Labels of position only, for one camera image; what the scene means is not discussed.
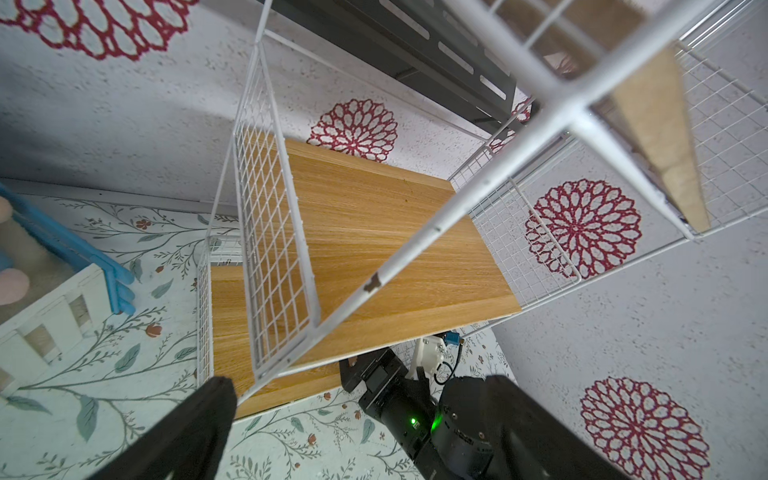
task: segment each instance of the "stuffed toy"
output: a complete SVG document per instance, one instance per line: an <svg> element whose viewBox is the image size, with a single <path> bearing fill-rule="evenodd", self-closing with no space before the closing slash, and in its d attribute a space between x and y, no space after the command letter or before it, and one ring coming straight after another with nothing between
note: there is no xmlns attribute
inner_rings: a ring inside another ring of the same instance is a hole
<svg viewBox="0 0 768 480"><path fill-rule="evenodd" d="M11 219L13 208L0 197L0 223ZM18 302L29 291L29 277L21 270L13 268L13 260L0 250L0 305Z"/></svg>

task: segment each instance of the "green led light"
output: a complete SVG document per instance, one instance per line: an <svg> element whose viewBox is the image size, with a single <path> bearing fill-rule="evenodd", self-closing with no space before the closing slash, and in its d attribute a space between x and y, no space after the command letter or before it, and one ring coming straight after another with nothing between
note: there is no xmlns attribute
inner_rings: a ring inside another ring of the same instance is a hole
<svg viewBox="0 0 768 480"><path fill-rule="evenodd" d="M432 422L432 431L434 432L436 428L440 426L440 422L442 422L442 415L437 415L435 417L435 421Z"/></svg>

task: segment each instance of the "red flower pattern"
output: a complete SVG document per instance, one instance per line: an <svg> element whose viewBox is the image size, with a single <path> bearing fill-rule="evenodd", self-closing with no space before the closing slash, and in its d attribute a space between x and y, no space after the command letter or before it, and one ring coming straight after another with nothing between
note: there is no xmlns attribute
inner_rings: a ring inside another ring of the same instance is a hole
<svg viewBox="0 0 768 480"><path fill-rule="evenodd" d="M512 116L517 116L518 120L521 123L525 123L529 120L531 120L531 105L525 105L525 102L530 100L530 97L527 97L520 103L518 103L515 106L515 109L512 111ZM507 136L504 138L504 140L499 140L498 138L494 139L490 144L488 144L488 147L491 149L491 151L495 154L498 153L504 147L506 144L512 141L512 139L515 138L515 135L517 135L514 131L510 130L507 132Z"/></svg>
<svg viewBox="0 0 768 480"><path fill-rule="evenodd" d="M585 390L581 417L592 441L627 474L644 480L702 478L710 446L701 426L666 392L607 378Z"/></svg>
<svg viewBox="0 0 768 480"><path fill-rule="evenodd" d="M565 182L551 188L534 207L583 278L621 265L642 237L634 200L603 180ZM533 212L525 226L529 250L539 263L551 272L572 275Z"/></svg>
<svg viewBox="0 0 768 480"><path fill-rule="evenodd" d="M150 323L147 325L147 328L144 330L148 337L151 339L157 338L160 336L160 334L163 332L163 327L160 325L157 325L156 323Z"/></svg>
<svg viewBox="0 0 768 480"><path fill-rule="evenodd" d="M52 48L71 48L96 60L165 51L187 31L189 6L199 0L9 0L0 23L34 33Z"/></svg>
<svg viewBox="0 0 768 480"><path fill-rule="evenodd" d="M352 99L334 105L320 117L306 142L383 162L395 147L396 138L397 122L384 104Z"/></svg>

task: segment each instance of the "wire mesh panel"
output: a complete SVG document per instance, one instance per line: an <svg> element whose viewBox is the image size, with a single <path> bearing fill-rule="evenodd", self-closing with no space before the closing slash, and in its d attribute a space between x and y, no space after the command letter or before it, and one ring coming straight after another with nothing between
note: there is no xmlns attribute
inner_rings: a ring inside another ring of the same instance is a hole
<svg viewBox="0 0 768 480"><path fill-rule="evenodd" d="M233 157L258 384L303 339L313 319L319 321L319 308L261 44L254 56L235 122Z"/></svg>
<svg viewBox="0 0 768 480"><path fill-rule="evenodd" d="M213 318L210 311L210 250L197 261L197 386L214 376Z"/></svg>
<svg viewBox="0 0 768 480"><path fill-rule="evenodd" d="M768 205L768 107L688 48L677 56L712 227Z"/></svg>
<svg viewBox="0 0 768 480"><path fill-rule="evenodd" d="M470 217L521 306L581 280L548 225L512 180L486 197Z"/></svg>
<svg viewBox="0 0 768 480"><path fill-rule="evenodd" d="M243 245L239 235L214 235L208 240L208 246L210 265L243 264Z"/></svg>

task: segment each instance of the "rust spot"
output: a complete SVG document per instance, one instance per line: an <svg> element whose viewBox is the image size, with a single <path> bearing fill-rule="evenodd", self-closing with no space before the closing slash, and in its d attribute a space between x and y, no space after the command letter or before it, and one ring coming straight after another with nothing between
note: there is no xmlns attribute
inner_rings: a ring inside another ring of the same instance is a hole
<svg viewBox="0 0 768 480"><path fill-rule="evenodd" d="M379 272L376 272L371 277L371 281L368 282L368 285L365 285L362 289L365 290L368 293L372 293L373 290L376 290L382 285L381 282L379 282Z"/></svg>

